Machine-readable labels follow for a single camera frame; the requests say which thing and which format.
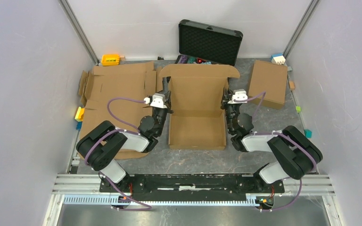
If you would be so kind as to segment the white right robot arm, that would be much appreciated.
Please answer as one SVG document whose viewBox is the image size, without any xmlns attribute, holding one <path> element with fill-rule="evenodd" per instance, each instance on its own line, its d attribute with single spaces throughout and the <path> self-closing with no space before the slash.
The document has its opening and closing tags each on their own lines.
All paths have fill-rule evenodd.
<svg viewBox="0 0 362 226">
<path fill-rule="evenodd" d="M 231 144 L 240 152 L 270 152 L 276 158 L 256 172 L 254 188 L 266 192 L 278 180 L 292 178 L 300 180 L 307 173 L 316 171 L 323 159 L 321 151 L 295 126 L 271 132 L 254 131 L 253 116 L 241 113 L 242 104 L 259 98 L 264 100 L 265 92 L 248 97 L 244 89 L 224 89 L 221 108 L 225 111 L 227 130 Z"/>
</svg>

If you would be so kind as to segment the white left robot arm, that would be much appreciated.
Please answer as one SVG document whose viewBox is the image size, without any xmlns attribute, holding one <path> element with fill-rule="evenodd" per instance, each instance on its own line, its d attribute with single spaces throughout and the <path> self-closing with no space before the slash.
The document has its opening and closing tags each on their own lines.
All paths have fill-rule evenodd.
<svg viewBox="0 0 362 226">
<path fill-rule="evenodd" d="M 148 153 L 157 145 L 162 135 L 166 117 L 171 110 L 171 92 L 160 91 L 144 98 L 139 103 L 147 104 L 152 114 L 144 116 L 136 131 L 116 127 L 106 120 L 79 140 L 77 152 L 84 158 L 86 165 L 105 176 L 118 192 L 129 187 L 128 173 L 115 160 L 122 149 L 139 153 Z"/>
</svg>

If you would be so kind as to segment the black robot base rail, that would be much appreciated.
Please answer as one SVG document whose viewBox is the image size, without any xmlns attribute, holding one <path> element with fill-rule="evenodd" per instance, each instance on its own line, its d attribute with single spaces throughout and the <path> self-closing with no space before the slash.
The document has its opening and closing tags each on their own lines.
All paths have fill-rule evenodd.
<svg viewBox="0 0 362 226">
<path fill-rule="evenodd" d="M 243 201 L 246 194 L 285 191 L 283 182 L 265 183 L 258 174 L 127 174 L 116 184 L 140 202 Z"/>
</svg>

